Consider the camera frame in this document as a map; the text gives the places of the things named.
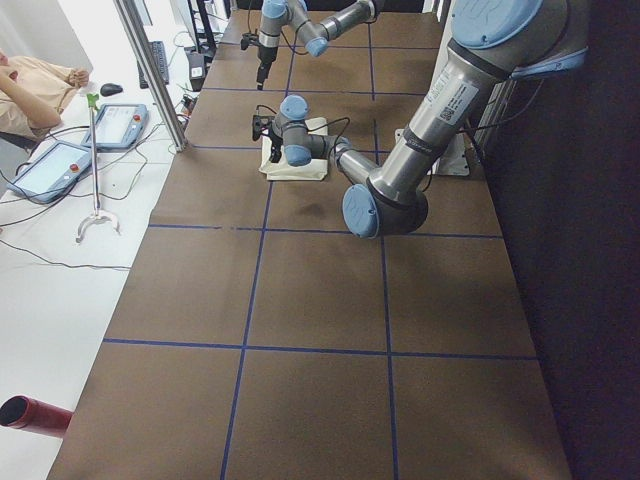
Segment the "black cable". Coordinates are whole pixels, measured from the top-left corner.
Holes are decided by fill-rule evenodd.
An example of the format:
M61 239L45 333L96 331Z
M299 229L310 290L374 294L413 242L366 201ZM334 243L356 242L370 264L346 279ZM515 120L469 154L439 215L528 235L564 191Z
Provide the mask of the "black cable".
M275 111L273 108L271 108L269 105L262 105L262 104L260 103L260 104L256 105L256 108L257 108L257 109L260 109L260 108L266 108L267 110L269 110L269 111L270 111L271 113L273 113L274 115L277 115L277 114L278 114L278 112L276 112L276 111Z
M427 190L429 190L429 187L431 186L431 181L433 180L433 165L431 165L431 167L429 168L429 172L427 173L427 175L429 176L429 180L427 180L427 184L425 185L425 187L421 190L422 193L426 192Z
M55 207L57 204L59 204L62 200L64 200L64 199L65 199L65 197L66 197L66 195L65 195L65 196L60 197L60 198L59 198L59 199L57 199L55 202L53 202L53 203L49 204L46 208L44 208L44 209L40 210L38 213L35 213L35 214L31 215L30 217L23 218L22 220L16 220L15 222L9 222L9 223L3 223L3 224L0 224L0 228L1 228L1 227L10 227L11 225L17 225L17 224L19 224L19 223L24 223L24 222L26 222L26 221L28 221L28 220L31 220L31 219L33 219L33 218L37 217L38 215L42 215L42 214L43 214L43 213L45 213L46 211L51 210L53 207Z
M30 164L31 162L22 162L20 165L16 167L15 175L18 176L20 174L20 170L22 170L22 167L26 167L27 165L30 165Z
M70 132L72 130L88 130L89 129L89 125L78 125L77 127L69 127L69 128L63 128L62 130L56 130L55 132L49 132L47 133L43 140L46 140L47 138L53 138L55 140L57 140L56 135L60 135L61 133L65 133L65 132Z
M249 6L247 7L247 31L253 33L251 30L251 7L253 6L253 0L249 0Z
M131 185L129 185L129 189L127 190L127 193L125 193L124 196L119 197L119 198L118 197L111 197L111 196L103 193L102 194L103 197L106 197L106 198L109 198L109 199L115 200L115 201L120 201L120 200L124 200L125 198L127 198L129 196L129 194L131 194L131 191L133 190L133 187L136 184L136 181L138 180L138 178L140 178L140 174L142 173L142 170L144 170L144 167L146 167L147 164L149 163L149 157L147 157L140 150L138 150L138 145L135 146L134 150L138 155L140 155L142 158L144 158L144 162L142 163L142 165L140 166L138 171L133 176L133 179L131 180Z
M287 36L284 34L284 32L281 32L282 37L284 38L285 43L287 44L287 47L289 47L289 50L291 50L293 52L294 55L308 55L309 52L298 52L296 50L296 43L298 42L298 30L296 30L296 35L295 37L293 37L293 46L291 46L291 44L289 43L289 39L287 38Z
M151 129L151 131L149 132L149 134L148 134L147 136L145 136L144 138L142 138L141 140L139 140L139 141L138 141L138 142L137 142L133 147L129 148L129 149L128 149L126 152L124 152L120 157L116 158L116 159L115 159L115 160L113 160L112 162L110 162L110 163L108 163L108 164L106 164L106 165L104 165L104 166L102 166L102 167L100 167L100 168L98 169L98 170L103 170L103 169L105 169L105 168L107 168L107 167L109 167L109 166L113 165L114 163L119 162L120 160L122 160L124 157L126 157L126 156L127 156L131 151L133 151L133 150L135 150L135 151L136 151L140 156L142 156L142 157L145 159L145 161L144 161L144 163L143 163L142 167L140 167L140 169L138 170L138 172L136 172L136 174L134 175L133 180L132 180L132 182L131 182L131 185L129 186L129 190L127 191L127 193L125 194L125 196L124 196L124 197L121 197L121 198L115 198L115 197L111 197L111 196L109 196L109 195L106 195L106 194L104 194L104 193L100 193L100 195L101 195L101 196L106 197L106 198L109 198L109 199L112 199L112 200L124 200L125 198L127 198L127 197L129 196L129 194L131 193L131 190L133 189L133 186L134 186L134 184L135 184L135 181L137 180L138 176L139 176L139 175L140 175L140 173L142 172L142 169L144 169L144 167L148 164L148 161L149 161L149 159L148 159L144 154L142 154L142 153L141 153L137 148L138 148L140 145L142 145L144 142L146 142L146 141L149 139L149 137L151 137L151 135L153 135L153 134L157 131L157 129L160 127L160 125L162 125L162 123L158 123L158 124L154 125L154 126L153 126L153 128ZM17 199L14 199L14 200L7 200L7 201L4 201L4 202L0 202L0 205L5 204L5 203L13 203L13 202L24 201L24 200L28 200L28 201L30 201L31 203L34 203L34 204L36 204L36 205L43 205L43 204L42 204L42 202L38 202L38 201L35 201L35 200L32 200L32 199L33 199L33 198L35 198L35 197L39 197L39 196L41 196L41 195L44 195L44 194L48 194L48 193L57 193L57 192L59 192L59 191L64 191L64 190L65 190L64 188L57 188L57 189L50 190L50 191L47 191L47 192L38 193L38 194L36 194L36 195L28 195L28 194L27 194L24 190L22 190L20 187L18 187L17 185L15 185L13 182L9 181L9 180L5 177L4 173L3 173L1 170L0 170L0 176L2 176L2 178L4 178L8 183L11 183L12 185L16 186L16 188L18 188L18 189L22 192L22 194L23 194L23 198L17 198ZM85 198L85 197L89 197L89 196L93 195L92 193L87 193L87 194L84 194L84 195L73 195L73 194L71 193L71 190L73 190L73 188L75 188L75 186L76 186L79 182L81 182L81 181L82 181L82 180L84 180L85 178L88 178L89 176L90 176L90 172L88 171L84 176L82 176L82 177L78 178L78 180L75 182L75 184L72 186L72 188L71 188L71 189L69 189L69 191L68 191L67 193L65 193L62 197L60 197L59 199L57 199L55 203L53 203L53 204L49 205L49 207L47 207L45 210L43 210L43 212L44 212L44 211L46 211L46 210L48 210L49 208L51 208L51 207L53 207L53 206L57 205L57 204L58 204L58 203L60 203L62 200L64 200L66 197L73 197L73 198ZM25 218L25 219L19 220L19 221L17 221L17 222L9 223L9 224L6 224L6 225L0 225L0 227L3 227L3 226L10 226L10 225L14 225L14 224L17 224L17 223L22 223L22 222L25 222L25 221L27 221L27 220L31 220L32 218L36 217L37 215L40 215L40 213L38 213L38 214L36 214L36 215L33 215L33 216L31 216L31 217L28 217L28 218Z
M332 122L327 123L327 125L330 125L330 124L333 124L333 123L336 123L336 122L340 122L340 121L345 121L345 120L346 120L346 122L344 124L344 127L342 127L342 130L340 131L338 136L333 141L333 146L331 147L331 151L333 151L334 155L336 153L336 147L338 146L338 139L341 138L342 135L344 135L344 132L347 131L347 128L351 124L351 119L349 117L342 117L342 118L338 118L337 120L333 120Z
M25 192L22 188L20 188L18 185L16 185L14 182L12 182L11 180L9 180L4 172L2 172L2 170L0 170L0 176L9 184L13 185L14 187L16 187L18 190L20 190L20 192L22 193L22 197L21 198L16 198L14 200L5 200L3 202L0 202L0 205L4 205L5 203L14 203L14 202L23 202L25 200L35 204L35 205L44 205L42 202L38 202L37 200L33 200L36 197L39 197L41 195L46 195L49 193L57 193L60 192L62 190L64 190L64 188L56 188L54 190L49 190L47 192L42 192L42 193L36 193L34 195L29 195L27 192Z
M83 264L83 265L69 265L67 263L63 263L63 262L52 262L51 260L47 260L46 258L38 255L37 253L33 253L31 250L27 250L26 248L20 248L20 247L16 247L15 245L11 245L8 242L5 242L4 240L0 240L0 243L2 243L3 245L6 245L9 248L12 248L14 250L17 250L19 252L24 252L24 253L28 253L29 255L32 255L34 257L36 257L39 260L42 260L43 262L45 262L48 265L53 265L54 267L65 267L65 268L91 268L94 270L122 270L122 271L128 271L131 270L131 267L125 267L123 265L90 265L90 264Z
M198 93L198 92L196 92L195 90L191 90L190 88L183 87L182 85L179 85L179 84L176 84L176 85L178 85L178 87L180 88L180 90L182 90L183 92Z
M348 125L349 125L349 123L351 123L351 119L350 119L349 117L341 117L341 118L337 118L337 119L335 119L335 120L331 120L330 122L327 122L327 123L325 123L324 125L320 125L319 127L315 127L315 128L308 129L307 131L308 131L308 132L315 132L315 131L317 131L317 130L320 130L321 128L329 127L329 126L331 126L331 125L333 125L333 124L335 124L335 123L338 123L338 122L344 122L345 120L347 120L347 121L348 121L348 123L347 123L347 126L348 126Z
M467 119L467 125L471 127L471 122ZM476 137L472 133L467 133L467 137L469 137L469 141L471 142L471 146L473 147L474 152L476 153L476 158L480 165L484 165L484 151L482 147L476 140Z
M526 112L529 109L529 107L531 107L531 105L533 104L533 101L538 96L538 93L540 92L540 89L542 88L542 84L543 83L544 83L544 79L540 80L540 83L538 84L538 86L536 87L535 91L531 95L531 98L529 99L527 104L524 107L522 107L522 109L518 113L515 113L514 115L511 115L510 117L505 118L504 120L500 120L499 122L495 122L495 123L492 123L490 125L483 125L481 127L465 128L463 130L458 131L458 133L471 133L471 132L477 132L478 130L486 130L487 128L499 127L501 125L504 125L505 123L509 123L509 122L515 120L520 115L522 115L524 112Z

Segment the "power cord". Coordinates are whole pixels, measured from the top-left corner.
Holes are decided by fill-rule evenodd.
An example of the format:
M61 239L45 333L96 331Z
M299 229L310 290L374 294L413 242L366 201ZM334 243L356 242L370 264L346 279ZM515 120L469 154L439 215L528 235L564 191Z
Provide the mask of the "power cord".
M15 245L11 245L9 242L5 242L2 239L0 239L0 243L2 243L3 245L5 245L5 246L7 246L9 248L12 248L13 250L17 250L19 252L28 253L29 255L31 255L33 257L36 257L38 260L42 260L47 265L52 265L54 267L65 267L65 268L70 268L70 269L91 268L93 270L117 270L117 271L129 271L129 270L131 270L131 267L125 267L124 265L91 265L91 264L69 265L68 263L64 263L64 262L54 262L54 261L51 261L51 260L47 260L43 256L38 255L37 253L34 253L31 250L27 250L26 248L21 248L21 247L16 247Z
M58 137L56 137L56 135L60 135L61 133L69 133L74 130L88 130L88 129L89 129L89 125L78 125L77 127L63 128L62 130L56 130L55 132L47 133L43 138L43 140L46 140L48 138L53 138L54 140L58 140Z
M149 134L147 134L144 138L142 138L141 140L139 140L139 141L138 141L138 142L137 142L133 147L129 148L126 152L124 152L121 156L119 156L118 158L116 158L116 159L115 159L115 160L113 160L112 162L110 162L110 163L108 163L108 164L106 164L106 165L103 165L103 166L99 167L99 170L104 170L105 168L107 168L107 167L109 167L109 166L111 166L111 165L113 165L113 164L115 164L115 163L117 163L117 162L121 161L121 160L122 160L123 158L125 158L125 157L130 153L130 152L132 152L132 151L134 151L134 150L136 151L136 153L138 153L138 155L140 155L141 157L143 157L143 158L145 159L145 161L144 161L144 163L142 164L142 166L140 167L140 169L139 169L139 170L135 173L135 175L133 176L133 179L132 179L132 181L131 181L131 185L129 186L129 189L127 190L127 193L126 193L123 197L118 197L118 198L117 198L117 197L111 197L111 196L109 196L109 195L107 195L107 194L104 194L104 193L100 193L100 196L105 197L105 198L109 198L109 199L111 199L111 200L116 200L116 201L124 200L125 198L127 198L127 197L129 196L129 194L131 193L131 190L133 189L133 186L135 185L135 182L137 181L137 179L139 178L140 174L142 173L142 170L143 170L143 169L147 166L147 164L149 163L149 159L148 159L148 157L146 157L142 152L140 152L140 150L138 150L138 147L140 147L140 146L141 146L142 144L144 144L145 142L149 141L149 138L150 138L150 137L151 137L151 136L152 136L152 135L153 135L153 134L158 130L158 128L159 128L161 125L162 125L162 123L158 123L158 124L154 125L154 126L153 126L153 128L151 129L151 131L149 132ZM13 182L9 181L9 180L6 178L6 176L4 175L4 173L3 173L1 170L0 170L0 176L2 176L2 178L4 178L4 179L7 181L7 183L11 183L12 185L15 185ZM78 183L80 183L82 180L84 180L84 179L88 178L89 176L90 176L90 173L87 173L87 174L86 174L86 175L84 175L83 177L79 178L79 179L78 179L78 181L73 185L72 189L73 189L73 188L75 188L75 186L76 186ZM85 198L85 197L89 197L89 196L91 196L91 195L92 195L91 193L84 194L84 195L74 195L74 194L72 194L72 193L71 193L71 190L72 190L72 189L70 189L68 192L64 193L60 198L56 199L56 201L55 201L55 202L53 202L52 204L50 204L49 206L47 206L47 208L45 208L43 211L41 211L41 212L39 212L39 213L37 213L37 214L35 214L35 215L32 215L31 217L28 217L28 218L25 218L25 219L22 219L22 220L19 220L19 221L16 221L16 222L8 223L8 224L6 224L6 225L0 225L0 227L3 227L3 226L10 226L10 225L15 225L15 224L18 224L18 223L25 222L25 221L27 221L27 220L31 220L32 218L34 218L34 217L36 217L36 216L38 216L38 215L40 215L40 214L44 213L45 211L47 211L49 208L54 207L55 205L57 205L58 203L60 203L62 200L64 200L66 197ZM6 200L6 201L3 201L3 202L0 202L0 205L2 205L2 204L7 204L7 203L14 203L14 202L19 202L19 201L24 201L24 200L30 201L31 203L34 203L34 204L36 204L36 205L43 205L41 202L37 202L37 201L33 200L33 198L34 198L34 197L37 197L37 196L41 196L41 195L43 195L43 194L45 194L45 193L57 193L57 192L59 192L59 191L61 191L61 190L63 190L63 189L55 189L55 190L51 190L51 191L48 191L48 192L39 193L39 194L37 194L37 195L28 195L26 192L22 191L22 193L24 194L24 197L23 197L23 198L17 198L17 199L13 199L13 200Z
M429 168L429 171L427 172L427 176L429 177L429 180L427 180L427 184L421 190L422 193L424 193L427 190L429 190L429 187L431 186L431 182L433 181L433 177L434 177L434 175L433 175L433 165L431 165L431 167Z
M520 109L520 111L518 111L517 113L511 115L510 117L505 118L504 120L500 120L500 121L492 123L490 125L482 125L481 127L465 128L465 129L460 130L458 133L477 132L478 130L486 130L488 128L500 127L500 126L505 125L505 124L507 124L509 122L512 122L516 118L520 117L527 110L529 110L529 107L531 107L531 105L533 104L534 100L538 96L538 93L540 93L540 89L542 88L543 84L544 84L544 79L540 80L540 82L538 83L538 86L536 87L535 91L533 92L533 94L531 94L531 98L529 98L529 100L527 101L526 105L524 107L522 107Z
M57 199L53 203L47 205L46 208L40 210L38 213L35 213L35 214L31 215L30 217L23 218L22 220L16 220L15 222L9 222L9 223L0 224L0 228L2 228L2 227L10 227L11 225L18 225L19 223L27 222L27 221L29 221L29 220L31 220L31 219L39 216L39 215L42 215L43 213L51 210L53 207L55 207L57 204L59 204L64 199L65 199L65 196L60 197L59 199Z
M331 151L333 151L333 154L336 154L336 147L338 146L338 139L340 137L342 137L342 135L344 135L344 132L347 131L347 128L349 128L349 125L351 125L351 119L349 117L342 117L342 118L338 118L336 120L333 120L331 122L327 123L327 127L329 125L333 125L336 122L345 122L344 127L342 127L342 130L340 130L340 133L338 134L338 136L336 136L335 140L333 141L333 146L331 147Z
M251 28L251 7L253 6L253 0L251 0L249 2L249 6L247 7L247 33L245 33L243 35L243 37L247 38L247 47L252 44L252 40L257 41L257 34L256 32ZM309 52L298 52L295 49L295 44L298 41L298 30L300 29L300 27L298 27L298 29L296 29L295 31L295 37L293 38L293 45L291 44L291 42L289 42L289 39L287 38L287 35L284 32L281 32L282 38L284 38L285 43L287 44L287 47L289 47L289 50L291 50L293 52L294 55L308 55Z
M468 119L467 119L466 124L467 124L467 126L469 128L471 128L471 122ZM482 147L480 146L480 144L476 140L476 137L474 135L472 135L471 133L467 133L467 138L471 142L471 146L473 147L473 151L476 154L476 158L477 158L478 162L480 163L480 165L484 165L484 158L485 158L484 150L482 149Z

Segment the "dark curtain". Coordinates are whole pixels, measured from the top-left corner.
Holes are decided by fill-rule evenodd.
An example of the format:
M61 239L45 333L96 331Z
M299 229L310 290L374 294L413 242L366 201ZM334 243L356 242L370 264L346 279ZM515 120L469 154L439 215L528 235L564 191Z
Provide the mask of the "dark curtain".
M639 12L594 0L585 68L548 79L486 161L579 480L640 479ZM517 87L511 113L535 87Z

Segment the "white table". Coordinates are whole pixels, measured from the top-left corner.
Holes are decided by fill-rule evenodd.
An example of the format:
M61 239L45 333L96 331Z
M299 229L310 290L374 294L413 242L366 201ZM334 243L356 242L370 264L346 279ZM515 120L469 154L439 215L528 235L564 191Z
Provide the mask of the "white table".
M174 53L175 32L161 38L167 56ZM143 136L161 122L149 90L138 87L137 71L126 64L117 74L111 67L92 72L92 82L82 89L63 114L57 129L88 125L85 94L97 92L107 82L119 83L124 92L101 98L101 103L144 103L150 118ZM188 83L188 62L178 49L170 67L169 94L178 103ZM63 134L61 140L79 143L84 131ZM38 147L37 156L54 140ZM78 245L80 222L93 212L91 195L65 198L46 213L27 222L4 227L0 239L55 262L67 264L130 266L145 233L169 172L175 147L164 126L139 147L148 158L130 195L121 201L102 198L102 207L116 214L118 235L110 223L92 225ZM99 154L99 167L121 154ZM100 171L101 192L114 197L126 194L145 159L135 151ZM90 194L91 177L81 181L74 195ZM17 197L7 192L1 201ZM0 204L0 224L26 218L43 207L28 201ZM0 244L0 403L14 395L26 395L74 410L104 332L127 279L125 270L69 269L45 265L31 255ZM0 428L0 478L42 480L46 478L62 441L53 437Z

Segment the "beige shirt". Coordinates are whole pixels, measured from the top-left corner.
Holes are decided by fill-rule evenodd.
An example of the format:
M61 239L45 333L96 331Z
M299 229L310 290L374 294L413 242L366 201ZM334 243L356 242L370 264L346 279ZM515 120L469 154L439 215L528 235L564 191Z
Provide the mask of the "beige shirt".
M18 71L18 85L44 100L58 113L62 113L76 93L76 88L68 83L73 68L60 67L33 57L10 57L9 65ZM31 128L22 110L0 91L0 131L39 140L48 129Z

